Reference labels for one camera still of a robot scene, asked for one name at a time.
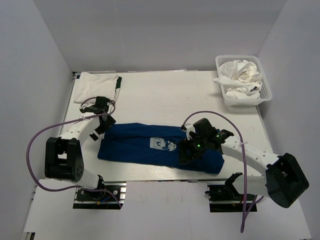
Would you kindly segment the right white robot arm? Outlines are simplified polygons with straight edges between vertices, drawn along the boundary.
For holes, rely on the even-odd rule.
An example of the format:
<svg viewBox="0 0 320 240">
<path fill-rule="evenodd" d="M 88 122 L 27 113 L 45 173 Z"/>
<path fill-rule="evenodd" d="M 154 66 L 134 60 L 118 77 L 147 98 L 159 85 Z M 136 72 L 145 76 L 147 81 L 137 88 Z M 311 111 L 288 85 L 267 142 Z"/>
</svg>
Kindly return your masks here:
<svg viewBox="0 0 320 240">
<path fill-rule="evenodd" d="M 202 164 L 205 154 L 213 151 L 220 157 L 241 161 L 260 174 L 233 173 L 223 185 L 209 187 L 206 194 L 212 201 L 232 201 L 249 194 L 268 197 L 277 205 L 289 208 L 310 186 L 298 161 L 289 153 L 277 155 L 259 150 L 228 130 L 216 129 L 206 118 L 183 124 L 181 130 L 186 138 L 179 142 L 179 164 Z"/>
</svg>

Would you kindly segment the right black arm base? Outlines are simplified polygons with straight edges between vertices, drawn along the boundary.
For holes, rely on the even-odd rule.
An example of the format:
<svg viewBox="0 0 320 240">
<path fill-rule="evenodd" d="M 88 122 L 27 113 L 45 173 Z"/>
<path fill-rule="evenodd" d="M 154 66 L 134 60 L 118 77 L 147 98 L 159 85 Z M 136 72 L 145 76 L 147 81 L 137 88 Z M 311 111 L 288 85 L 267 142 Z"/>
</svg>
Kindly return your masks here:
<svg viewBox="0 0 320 240">
<path fill-rule="evenodd" d="M 208 197 L 211 213 L 240 213 L 243 211 L 243 195 L 233 192 L 223 184 L 208 185 L 205 195 Z"/>
</svg>

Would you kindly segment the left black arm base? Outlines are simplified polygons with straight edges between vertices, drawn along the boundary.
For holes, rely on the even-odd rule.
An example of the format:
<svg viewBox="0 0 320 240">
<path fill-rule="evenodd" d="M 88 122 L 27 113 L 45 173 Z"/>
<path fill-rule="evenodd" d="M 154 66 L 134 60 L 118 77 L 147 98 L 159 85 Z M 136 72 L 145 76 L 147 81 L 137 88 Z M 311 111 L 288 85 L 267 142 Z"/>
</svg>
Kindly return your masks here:
<svg viewBox="0 0 320 240">
<path fill-rule="evenodd" d="M 106 182 L 105 189 L 111 192 L 90 192 L 77 188 L 73 200 L 73 209 L 83 210 L 119 210 L 124 204 L 127 191 L 126 182 Z"/>
</svg>

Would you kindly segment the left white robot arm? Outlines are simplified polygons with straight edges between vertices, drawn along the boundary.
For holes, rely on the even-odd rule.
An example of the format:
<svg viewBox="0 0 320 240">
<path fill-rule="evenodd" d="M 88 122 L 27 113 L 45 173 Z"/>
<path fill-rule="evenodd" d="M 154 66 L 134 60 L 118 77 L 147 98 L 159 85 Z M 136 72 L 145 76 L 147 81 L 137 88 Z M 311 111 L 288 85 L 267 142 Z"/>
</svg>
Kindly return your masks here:
<svg viewBox="0 0 320 240">
<path fill-rule="evenodd" d="M 90 196 L 96 200 L 103 198 L 106 187 L 98 174 L 85 169 L 82 146 L 88 138 L 97 141 L 116 123 L 112 117 L 115 109 L 115 102 L 102 96 L 96 97 L 95 103 L 81 104 L 80 118 L 69 121 L 71 127 L 60 136 L 46 141 L 45 176 L 88 189 Z"/>
</svg>

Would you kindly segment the blue t-shirt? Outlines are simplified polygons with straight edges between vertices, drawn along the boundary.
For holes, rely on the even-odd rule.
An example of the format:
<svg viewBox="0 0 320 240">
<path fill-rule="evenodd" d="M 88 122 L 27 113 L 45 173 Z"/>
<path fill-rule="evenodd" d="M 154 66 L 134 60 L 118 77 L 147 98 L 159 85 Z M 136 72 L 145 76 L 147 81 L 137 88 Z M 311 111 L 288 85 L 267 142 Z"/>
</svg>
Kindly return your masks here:
<svg viewBox="0 0 320 240">
<path fill-rule="evenodd" d="M 179 142 L 185 137 L 177 126 L 115 124 L 104 133 L 97 158 L 219 174 L 225 161 L 219 152 L 213 150 L 206 150 L 202 157 L 189 164 L 179 164 Z"/>
</svg>

